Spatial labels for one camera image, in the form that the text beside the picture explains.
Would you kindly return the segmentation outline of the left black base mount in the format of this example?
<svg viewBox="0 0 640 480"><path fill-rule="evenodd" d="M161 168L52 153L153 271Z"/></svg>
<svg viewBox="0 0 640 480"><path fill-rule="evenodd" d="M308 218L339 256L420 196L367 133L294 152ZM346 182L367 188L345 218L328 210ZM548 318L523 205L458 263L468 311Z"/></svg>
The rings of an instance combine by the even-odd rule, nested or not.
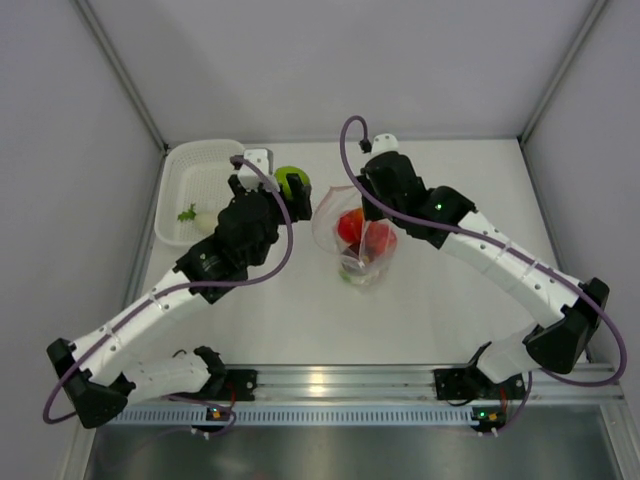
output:
<svg viewBox="0 0 640 480"><path fill-rule="evenodd" d="M253 369L229 369L225 374L216 374L201 390L206 400L241 401L255 400L258 372Z"/></svg>

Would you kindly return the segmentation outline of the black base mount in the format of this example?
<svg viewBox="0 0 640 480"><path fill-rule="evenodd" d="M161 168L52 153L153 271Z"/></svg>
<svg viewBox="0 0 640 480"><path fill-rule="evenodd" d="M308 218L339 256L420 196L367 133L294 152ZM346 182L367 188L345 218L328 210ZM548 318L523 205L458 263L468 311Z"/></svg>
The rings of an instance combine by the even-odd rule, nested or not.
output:
<svg viewBox="0 0 640 480"><path fill-rule="evenodd" d="M216 374L201 390L206 400L241 401L255 400L258 372L253 369L229 369L225 374Z"/></svg>
<svg viewBox="0 0 640 480"><path fill-rule="evenodd" d="M475 389L467 382L465 368L442 368L433 371L436 397L441 401L472 401Z"/></svg>

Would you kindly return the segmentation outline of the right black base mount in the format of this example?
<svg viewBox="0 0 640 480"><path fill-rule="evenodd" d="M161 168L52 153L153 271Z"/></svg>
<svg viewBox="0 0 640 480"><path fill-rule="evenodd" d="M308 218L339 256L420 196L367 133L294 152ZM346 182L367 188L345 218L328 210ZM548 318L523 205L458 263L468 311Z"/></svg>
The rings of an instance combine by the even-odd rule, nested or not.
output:
<svg viewBox="0 0 640 480"><path fill-rule="evenodd" d="M441 401L472 401L475 389L467 382L465 368L442 368L433 371L436 397Z"/></svg>

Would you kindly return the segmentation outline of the white perforated plastic basket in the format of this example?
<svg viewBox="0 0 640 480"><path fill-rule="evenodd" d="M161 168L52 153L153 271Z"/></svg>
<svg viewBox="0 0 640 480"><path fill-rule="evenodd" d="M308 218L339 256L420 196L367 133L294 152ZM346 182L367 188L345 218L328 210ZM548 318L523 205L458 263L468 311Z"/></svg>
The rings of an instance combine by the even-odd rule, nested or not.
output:
<svg viewBox="0 0 640 480"><path fill-rule="evenodd" d="M234 172L230 158L244 151L236 140L199 140L181 144L168 154L155 213L155 234L163 243L183 247L202 240L213 227L212 217L232 198L228 178Z"/></svg>

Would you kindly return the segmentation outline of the red orange fake fruit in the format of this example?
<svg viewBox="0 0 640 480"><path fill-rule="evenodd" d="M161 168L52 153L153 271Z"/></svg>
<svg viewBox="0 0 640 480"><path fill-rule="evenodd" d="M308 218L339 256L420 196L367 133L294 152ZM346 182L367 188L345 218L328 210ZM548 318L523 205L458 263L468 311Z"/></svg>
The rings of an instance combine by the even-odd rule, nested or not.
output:
<svg viewBox="0 0 640 480"><path fill-rule="evenodd" d="M345 212L338 220L336 231L347 245L359 243L362 238L364 214L362 208Z"/></svg>

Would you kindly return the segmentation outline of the aluminium mounting rail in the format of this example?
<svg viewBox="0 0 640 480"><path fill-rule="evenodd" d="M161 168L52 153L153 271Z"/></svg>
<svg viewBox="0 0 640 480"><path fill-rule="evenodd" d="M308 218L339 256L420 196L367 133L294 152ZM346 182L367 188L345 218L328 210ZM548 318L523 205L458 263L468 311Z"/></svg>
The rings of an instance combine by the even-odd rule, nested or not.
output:
<svg viewBox="0 0 640 480"><path fill-rule="evenodd" d="M256 365L246 386L262 403L435 404L439 365ZM537 370L529 401L540 405L620 404L618 382L589 384L613 373L607 364L582 363L561 382Z"/></svg>

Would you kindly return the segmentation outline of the green fake apple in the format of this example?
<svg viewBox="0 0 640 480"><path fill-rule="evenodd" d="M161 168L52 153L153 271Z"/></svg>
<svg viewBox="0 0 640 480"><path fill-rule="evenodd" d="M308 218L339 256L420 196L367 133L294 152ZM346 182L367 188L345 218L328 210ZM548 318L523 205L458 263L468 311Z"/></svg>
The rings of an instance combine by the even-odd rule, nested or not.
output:
<svg viewBox="0 0 640 480"><path fill-rule="evenodd" d="M295 167L295 166L282 166L280 168L278 168L274 175L275 175L275 179L277 180L278 184L281 186L281 191L284 195L284 198L286 200L292 200L293 199L293 193L291 190L291 187L289 185L289 181L287 179L287 176L289 174L292 175L297 175L300 180L302 181L302 184L304 186L310 186L311 182L310 182L310 178L307 175L306 172L304 172L302 169Z"/></svg>

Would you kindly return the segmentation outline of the white fake radish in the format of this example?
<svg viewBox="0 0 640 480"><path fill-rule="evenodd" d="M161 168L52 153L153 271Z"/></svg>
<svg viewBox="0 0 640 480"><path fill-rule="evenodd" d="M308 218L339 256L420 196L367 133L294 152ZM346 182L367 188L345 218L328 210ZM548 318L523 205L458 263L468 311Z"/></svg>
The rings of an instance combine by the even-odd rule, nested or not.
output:
<svg viewBox="0 0 640 480"><path fill-rule="evenodd" d="M218 224L218 216L215 212L199 211L195 203L191 203L186 210L180 212L177 220L181 223L193 223L195 228L204 234L211 234Z"/></svg>

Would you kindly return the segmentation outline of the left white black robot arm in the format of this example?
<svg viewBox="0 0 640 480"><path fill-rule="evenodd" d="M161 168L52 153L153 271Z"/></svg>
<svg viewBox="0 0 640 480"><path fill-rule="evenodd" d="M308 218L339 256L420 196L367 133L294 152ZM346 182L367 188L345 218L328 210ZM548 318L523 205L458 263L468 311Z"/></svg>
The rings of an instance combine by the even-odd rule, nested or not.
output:
<svg viewBox="0 0 640 480"><path fill-rule="evenodd" d="M127 406L177 396L190 401L227 400L228 370L207 346L175 353L154 363L136 360L140 350L165 331L221 300L235 288L274 278L286 265L256 278L280 226L312 216L311 182L296 167L275 173L276 187L243 189L231 176L234 196L213 234L194 244L150 291L93 332L73 341L59 338L46 349L73 414L86 429L105 425Z"/></svg>

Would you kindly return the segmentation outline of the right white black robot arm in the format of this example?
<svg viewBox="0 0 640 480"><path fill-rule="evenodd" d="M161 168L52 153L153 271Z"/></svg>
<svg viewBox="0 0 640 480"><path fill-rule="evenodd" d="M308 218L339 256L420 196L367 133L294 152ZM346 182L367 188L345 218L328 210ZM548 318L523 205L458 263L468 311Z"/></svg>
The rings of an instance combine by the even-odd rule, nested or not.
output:
<svg viewBox="0 0 640 480"><path fill-rule="evenodd" d="M546 264L514 248L476 208L451 187L426 188L410 159L398 152L370 159L358 177L363 187L386 206L420 219L394 223L484 275L515 299L532 317L530 325L510 336L482 345L468 364L468 388L491 396L509 378L538 368L570 373L600 325L597 308L610 289L597 277L578 280L562 272L544 274Z"/></svg>

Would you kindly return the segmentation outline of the red fake tomato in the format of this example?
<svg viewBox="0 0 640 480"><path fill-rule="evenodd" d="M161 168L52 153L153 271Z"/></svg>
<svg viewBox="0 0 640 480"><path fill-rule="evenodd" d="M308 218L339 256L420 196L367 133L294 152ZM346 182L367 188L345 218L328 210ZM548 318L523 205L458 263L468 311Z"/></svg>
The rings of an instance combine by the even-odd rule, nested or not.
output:
<svg viewBox="0 0 640 480"><path fill-rule="evenodd" d="M367 253L377 258L395 251L397 236L387 223L372 222L366 230L364 243Z"/></svg>

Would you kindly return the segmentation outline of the purple fake eggplant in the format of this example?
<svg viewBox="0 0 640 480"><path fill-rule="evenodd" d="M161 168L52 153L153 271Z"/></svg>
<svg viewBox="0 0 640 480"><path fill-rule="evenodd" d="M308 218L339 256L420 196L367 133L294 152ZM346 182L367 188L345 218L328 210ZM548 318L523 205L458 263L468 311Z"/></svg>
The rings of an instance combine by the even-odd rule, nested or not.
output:
<svg viewBox="0 0 640 480"><path fill-rule="evenodd" d="M351 262L359 267L364 267L374 261L374 256L370 250L361 243L353 243L348 245L342 252L345 261Z"/></svg>

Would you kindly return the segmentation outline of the clear zip top bag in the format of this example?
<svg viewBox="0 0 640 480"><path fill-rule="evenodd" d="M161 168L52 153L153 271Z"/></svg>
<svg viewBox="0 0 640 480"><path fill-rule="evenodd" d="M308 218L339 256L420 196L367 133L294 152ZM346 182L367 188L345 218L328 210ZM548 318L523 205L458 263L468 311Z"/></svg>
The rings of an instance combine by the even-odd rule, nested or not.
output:
<svg viewBox="0 0 640 480"><path fill-rule="evenodd" d="M388 272L397 233L386 219L364 217L355 187L331 187L315 209L311 226L316 244L337 260L338 274L346 283L370 288Z"/></svg>

